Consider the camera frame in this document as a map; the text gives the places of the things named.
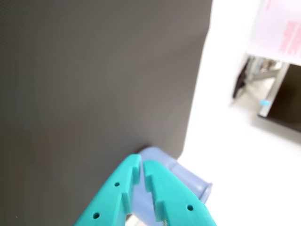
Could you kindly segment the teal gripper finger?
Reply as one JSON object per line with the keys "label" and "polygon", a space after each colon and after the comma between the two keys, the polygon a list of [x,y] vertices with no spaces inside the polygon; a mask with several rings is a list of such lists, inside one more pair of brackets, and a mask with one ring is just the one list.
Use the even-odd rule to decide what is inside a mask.
{"label": "teal gripper finger", "polygon": [[114,170],[83,211],[76,226],[124,226],[140,183],[141,156],[131,154]]}
{"label": "teal gripper finger", "polygon": [[146,192],[151,193],[155,220],[164,226],[214,226],[206,206],[161,163],[143,163]]}

